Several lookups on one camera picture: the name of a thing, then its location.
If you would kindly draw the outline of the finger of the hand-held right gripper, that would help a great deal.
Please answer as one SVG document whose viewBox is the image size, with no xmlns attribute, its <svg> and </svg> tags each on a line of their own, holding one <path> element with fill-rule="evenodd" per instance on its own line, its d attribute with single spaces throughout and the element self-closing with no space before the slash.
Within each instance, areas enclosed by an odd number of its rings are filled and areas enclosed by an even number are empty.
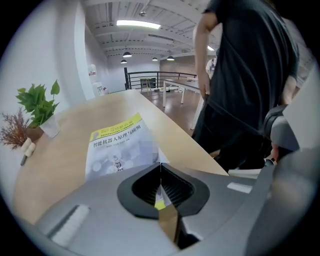
<svg viewBox="0 0 320 256">
<path fill-rule="evenodd" d="M 281 148 L 298 150 L 296 136 L 283 114 L 287 106 L 276 106 L 267 113 L 263 123 L 264 136 Z"/>
</svg>

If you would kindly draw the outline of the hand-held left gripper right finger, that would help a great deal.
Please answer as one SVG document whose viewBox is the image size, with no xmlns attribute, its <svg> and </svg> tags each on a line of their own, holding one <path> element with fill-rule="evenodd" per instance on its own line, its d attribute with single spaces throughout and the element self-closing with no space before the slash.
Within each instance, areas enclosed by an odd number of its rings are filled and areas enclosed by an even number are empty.
<svg viewBox="0 0 320 256">
<path fill-rule="evenodd" d="M 257 179 L 161 165 L 161 184 L 177 211 L 176 256 L 244 256 L 270 190 L 270 168 Z"/>
</svg>

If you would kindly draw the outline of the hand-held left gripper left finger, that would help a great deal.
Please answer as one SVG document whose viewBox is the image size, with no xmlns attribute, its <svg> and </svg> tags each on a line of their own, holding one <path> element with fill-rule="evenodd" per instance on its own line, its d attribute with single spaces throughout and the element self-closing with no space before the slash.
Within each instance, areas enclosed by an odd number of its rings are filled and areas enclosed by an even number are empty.
<svg viewBox="0 0 320 256">
<path fill-rule="evenodd" d="M 172 256 L 155 197 L 161 165 L 142 165 L 85 182 L 52 205 L 36 227 L 80 256 Z"/>
</svg>

